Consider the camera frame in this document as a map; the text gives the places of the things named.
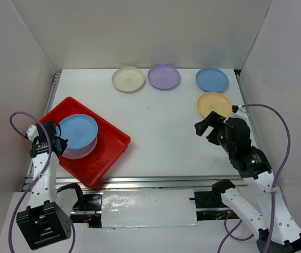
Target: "purple plate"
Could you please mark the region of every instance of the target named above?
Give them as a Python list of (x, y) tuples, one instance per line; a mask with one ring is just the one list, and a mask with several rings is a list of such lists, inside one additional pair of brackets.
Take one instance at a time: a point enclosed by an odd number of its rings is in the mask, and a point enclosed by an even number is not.
[(179, 84), (180, 73), (170, 65), (156, 65), (148, 71), (150, 84), (161, 90), (168, 90)]

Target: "orange plate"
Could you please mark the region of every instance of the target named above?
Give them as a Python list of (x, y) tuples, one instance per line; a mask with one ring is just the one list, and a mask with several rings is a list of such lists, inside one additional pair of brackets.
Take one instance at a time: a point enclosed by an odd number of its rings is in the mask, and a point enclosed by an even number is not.
[(197, 109), (204, 118), (212, 111), (227, 118), (232, 114), (233, 105), (225, 95), (217, 92), (207, 92), (199, 97)]

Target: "white wall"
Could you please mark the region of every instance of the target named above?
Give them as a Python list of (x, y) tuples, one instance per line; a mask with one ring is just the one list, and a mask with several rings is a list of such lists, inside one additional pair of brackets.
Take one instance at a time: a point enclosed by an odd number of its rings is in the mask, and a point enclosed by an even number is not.
[[(10, 127), (17, 110), (42, 116), (52, 72), (39, 47), (7, 0), (0, 0), (0, 232), (12, 192), (20, 189), (28, 165), (29, 143)], [(25, 131), (31, 123), (16, 118)]]
[(271, 0), (13, 0), (57, 70), (241, 69)]
[[(290, 127), (291, 153), (279, 184), (301, 226), (301, 0), (273, 0), (240, 79), (249, 103), (275, 107)], [(286, 150), (283, 125), (266, 109), (252, 110), (252, 117), (276, 171)]]

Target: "black clamp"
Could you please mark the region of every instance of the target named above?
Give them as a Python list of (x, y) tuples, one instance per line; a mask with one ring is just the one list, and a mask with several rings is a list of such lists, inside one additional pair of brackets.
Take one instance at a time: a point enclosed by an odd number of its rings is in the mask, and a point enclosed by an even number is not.
[(69, 217), (55, 203), (46, 201), (42, 206), (19, 212), (16, 223), (30, 249), (35, 250), (71, 236)]
[(212, 195), (213, 195), (214, 201), (216, 203), (218, 203), (219, 205), (222, 204), (221, 194), (225, 193), (225, 191), (230, 188), (236, 188), (236, 187), (229, 179), (224, 179), (224, 180), (221, 180), (220, 182), (213, 184), (212, 185)]
[[(284, 245), (271, 241), (268, 249), (269, 253), (295, 253), (301, 251), (301, 233), (300, 238), (294, 242), (285, 241)], [(268, 229), (259, 230), (259, 239), (256, 241), (259, 252), (263, 252), (268, 237)]]
[(242, 178), (258, 179), (259, 174), (265, 171), (271, 173), (271, 166), (264, 153), (251, 146), (250, 128), (245, 120), (229, 118), (225, 121), (223, 116), (211, 112), (203, 121), (195, 124), (196, 134), (202, 136), (208, 127), (213, 129), (207, 140), (222, 146)]
[[(42, 123), (51, 143), (52, 152), (54, 152), (58, 157), (60, 157), (67, 147), (67, 141), (62, 139), (60, 136), (56, 136), (55, 122), (48, 121)], [(30, 157), (35, 158), (37, 155), (48, 152), (47, 139), (44, 134), (43, 129), (40, 125), (37, 126), (38, 136), (34, 139), (31, 150)]]

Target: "yellow plate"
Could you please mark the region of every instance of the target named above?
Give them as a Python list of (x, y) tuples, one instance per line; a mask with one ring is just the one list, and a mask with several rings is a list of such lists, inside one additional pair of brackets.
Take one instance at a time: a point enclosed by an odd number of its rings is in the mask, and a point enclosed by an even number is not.
[(138, 90), (145, 82), (145, 74), (136, 67), (122, 67), (112, 76), (113, 86), (123, 92)]
[(197, 109), (204, 118), (212, 111), (227, 118), (232, 114), (233, 105), (225, 95), (217, 92), (207, 92), (199, 97)]

